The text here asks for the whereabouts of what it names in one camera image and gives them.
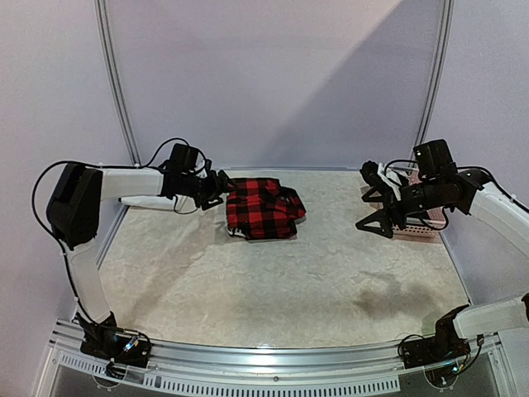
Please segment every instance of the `beige table surface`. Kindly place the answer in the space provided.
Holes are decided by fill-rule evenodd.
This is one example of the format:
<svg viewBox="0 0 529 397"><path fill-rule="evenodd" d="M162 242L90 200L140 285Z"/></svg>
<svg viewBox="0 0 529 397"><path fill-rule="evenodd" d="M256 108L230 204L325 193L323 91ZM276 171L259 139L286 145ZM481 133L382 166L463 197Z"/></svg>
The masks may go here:
<svg viewBox="0 0 529 397"><path fill-rule="evenodd" d="M439 238L356 230L373 211L360 199L359 173L228 174L296 189L307 208L297 237L229 237L224 205L192 215L130 208L101 268L118 325L173 342L336 347L431 333L467 303Z"/></svg>

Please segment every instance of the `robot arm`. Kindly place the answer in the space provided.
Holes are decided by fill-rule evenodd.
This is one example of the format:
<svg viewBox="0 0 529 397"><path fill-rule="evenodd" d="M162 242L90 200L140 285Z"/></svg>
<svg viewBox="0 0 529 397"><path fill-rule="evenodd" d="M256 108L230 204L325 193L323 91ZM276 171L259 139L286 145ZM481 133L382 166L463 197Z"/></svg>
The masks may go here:
<svg viewBox="0 0 529 397"><path fill-rule="evenodd" d="M231 190L224 171L211 170L211 161L199 160L198 149L175 144L160 167L93 167L67 162L46 209L51 232L64 248L69 280L79 306L78 320L85 331L81 351L92 356L146 366L150 343L138 332L117 328L102 290L95 261L100 203L132 196L190 197L197 208L222 203ZM132 349L143 342L142 348Z"/></svg>
<svg viewBox="0 0 529 397"><path fill-rule="evenodd" d="M371 161L364 164L361 173L371 189L362 199L382 208L358 221L357 228L391 238L393 228L404 229L410 215L457 208L487 223L529 257L529 212L489 172L481 167L460 171L443 140L417 146L414 153L419 184L410 185L403 175ZM529 294L452 310L436 322L434 337L403 344L404 363L414 367L458 357L469 352L468 339L511 328L529 328Z"/></svg>

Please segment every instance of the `plaid shirt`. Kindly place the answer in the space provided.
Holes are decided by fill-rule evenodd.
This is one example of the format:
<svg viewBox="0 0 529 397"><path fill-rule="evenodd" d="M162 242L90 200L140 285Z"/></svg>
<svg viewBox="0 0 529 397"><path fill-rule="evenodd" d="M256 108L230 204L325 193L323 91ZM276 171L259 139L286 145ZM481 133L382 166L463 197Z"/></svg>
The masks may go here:
<svg viewBox="0 0 529 397"><path fill-rule="evenodd" d="M272 178L234 178L236 189L226 200L228 230L247 240L289 238L298 232L295 220L305 207L294 189Z"/></svg>

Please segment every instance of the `checkered fabric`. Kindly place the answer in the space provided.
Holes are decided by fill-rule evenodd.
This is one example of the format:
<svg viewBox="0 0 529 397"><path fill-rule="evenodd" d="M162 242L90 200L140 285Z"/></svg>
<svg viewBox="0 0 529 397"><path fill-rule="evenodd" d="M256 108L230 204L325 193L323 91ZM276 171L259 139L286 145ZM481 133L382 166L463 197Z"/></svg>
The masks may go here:
<svg viewBox="0 0 529 397"><path fill-rule="evenodd" d="M294 189L272 178L234 178L236 189L226 200L228 231L247 240L290 238L305 207Z"/></svg>

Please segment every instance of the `white wall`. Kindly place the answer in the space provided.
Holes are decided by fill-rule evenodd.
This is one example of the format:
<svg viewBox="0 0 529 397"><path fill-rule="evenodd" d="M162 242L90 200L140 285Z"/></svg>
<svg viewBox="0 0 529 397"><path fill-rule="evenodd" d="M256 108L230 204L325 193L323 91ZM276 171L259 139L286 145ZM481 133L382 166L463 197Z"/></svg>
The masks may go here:
<svg viewBox="0 0 529 397"><path fill-rule="evenodd" d="M113 0L143 161L187 137L215 166L360 167L408 157L439 0Z"/></svg>
<svg viewBox="0 0 529 397"><path fill-rule="evenodd" d="M55 160L130 160L93 1L1 2L0 37L0 395L27 397L55 320L73 309L59 248L31 214L32 185ZM103 207L101 236L116 213Z"/></svg>
<svg viewBox="0 0 529 397"><path fill-rule="evenodd" d="M529 203L529 2L455 2L446 63L427 138L445 138L459 165L489 168ZM474 304L529 291L529 260L459 214L444 233ZM502 335L521 395L529 390L529 332Z"/></svg>

